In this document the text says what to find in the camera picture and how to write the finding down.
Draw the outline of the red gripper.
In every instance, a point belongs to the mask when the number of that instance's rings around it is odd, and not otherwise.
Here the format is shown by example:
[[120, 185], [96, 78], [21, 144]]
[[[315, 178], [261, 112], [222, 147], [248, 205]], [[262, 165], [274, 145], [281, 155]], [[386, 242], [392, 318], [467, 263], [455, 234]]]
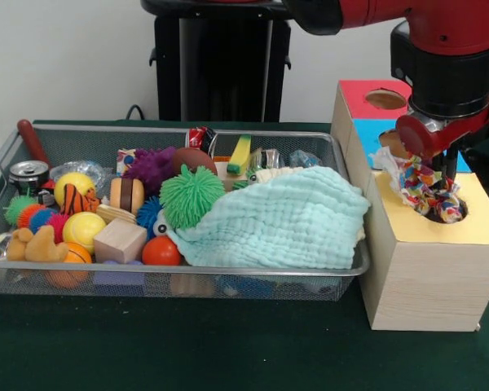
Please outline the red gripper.
[[430, 118], [409, 110], [395, 124], [404, 148], [420, 158], [433, 158], [446, 151], [444, 182], [450, 188], [457, 172], [458, 146], [452, 145], [468, 134], [481, 130], [489, 123], [489, 104], [474, 116], [454, 119]]

